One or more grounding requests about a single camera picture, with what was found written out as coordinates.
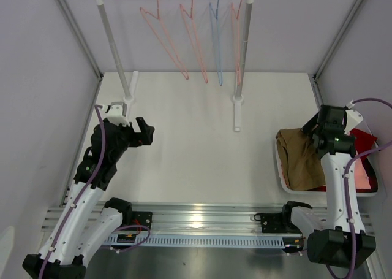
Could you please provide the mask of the red garment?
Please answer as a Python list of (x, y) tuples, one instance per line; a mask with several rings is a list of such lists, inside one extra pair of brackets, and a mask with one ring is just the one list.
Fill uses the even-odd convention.
[[(376, 137), (354, 128), (351, 132), (354, 135), (356, 153), (362, 153), (370, 150), (377, 140)], [(301, 191), (326, 191), (326, 182), (324, 177), (324, 171), (321, 165), (321, 160), (310, 143), (308, 149), (311, 153), (301, 171), (300, 176), (300, 187), (298, 190)], [(378, 181), (375, 176), (375, 170), (368, 160), (368, 155), (362, 156), (360, 160), (355, 161), (355, 186), (358, 193), (376, 193), (378, 191)]]

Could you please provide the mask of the tan brown skirt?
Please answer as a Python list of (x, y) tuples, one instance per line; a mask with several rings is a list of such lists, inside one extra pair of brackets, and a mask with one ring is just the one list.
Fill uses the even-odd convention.
[(312, 139), (300, 128), (279, 130), (276, 145), (284, 181), (289, 189), (310, 191), (326, 185)]

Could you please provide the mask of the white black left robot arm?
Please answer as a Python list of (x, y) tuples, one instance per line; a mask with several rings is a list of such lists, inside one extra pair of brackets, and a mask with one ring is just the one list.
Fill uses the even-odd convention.
[(115, 230), (133, 222), (132, 204), (112, 197), (90, 227), (86, 223), (117, 172), (117, 163), (128, 148), (151, 145), (154, 127), (143, 117), (132, 124), (115, 125), (100, 119), (74, 176), (69, 199), (55, 228), (38, 254), (29, 254), (23, 268), (31, 278), (84, 278), (87, 266)]

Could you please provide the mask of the white laundry basket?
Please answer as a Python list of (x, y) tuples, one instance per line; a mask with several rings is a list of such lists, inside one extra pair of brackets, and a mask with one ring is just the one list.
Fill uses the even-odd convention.
[[(326, 191), (324, 172), (312, 139), (300, 128), (279, 130), (275, 136), (275, 151), (284, 191), (297, 195), (320, 195)], [(356, 160), (353, 168), (357, 194), (375, 194), (378, 181), (368, 157)]]

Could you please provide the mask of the pink garment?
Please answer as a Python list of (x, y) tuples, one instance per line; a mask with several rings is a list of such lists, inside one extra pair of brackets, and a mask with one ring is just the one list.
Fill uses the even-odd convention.
[[(277, 168), (283, 187), (291, 191), (325, 191), (326, 181), (321, 161), (316, 156), (278, 156)], [(377, 189), (377, 179), (368, 160), (353, 165), (358, 193)]]

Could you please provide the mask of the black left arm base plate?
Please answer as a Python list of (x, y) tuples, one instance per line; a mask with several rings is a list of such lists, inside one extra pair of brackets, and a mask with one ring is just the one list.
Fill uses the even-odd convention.
[(151, 229), (153, 213), (148, 211), (133, 211), (131, 225), (142, 225)]

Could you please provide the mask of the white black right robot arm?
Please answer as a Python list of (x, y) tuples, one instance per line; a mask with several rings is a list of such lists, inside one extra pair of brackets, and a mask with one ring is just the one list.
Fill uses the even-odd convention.
[(314, 215), (309, 204), (288, 201), (279, 223), (287, 232), (301, 231), (310, 262), (355, 269), (376, 249), (367, 235), (356, 198), (353, 165), (358, 159), (355, 137), (345, 131), (347, 107), (322, 105), (302, 128), (311, 137), (326, 181), (327, 218)]

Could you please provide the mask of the aluminium mounting rail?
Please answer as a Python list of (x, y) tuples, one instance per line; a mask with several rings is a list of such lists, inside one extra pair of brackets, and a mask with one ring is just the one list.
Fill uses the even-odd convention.
[[(86, 227), (98, 218), (104, 203), (99, 202), (92, 210)], [(47, 210), (41, 228), (42, 232), (51, 232), (63, 207), (52, 207)], [(208, 205), (208, 204), (146, 204), (133, 203), (135, 212), (152, 212), (152, 229), (158, 232), (256, 232), (258, 227), (254, 220), (256, 213), (278, 213), (282, 205), (257, 207), (252, 205)]]

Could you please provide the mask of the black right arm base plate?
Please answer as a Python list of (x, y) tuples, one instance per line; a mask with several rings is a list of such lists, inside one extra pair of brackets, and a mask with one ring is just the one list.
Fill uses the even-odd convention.
[(261, 230), (267, 234), (300, 234), (283, 213), (256, 213), (254, 220), (260, 223)]

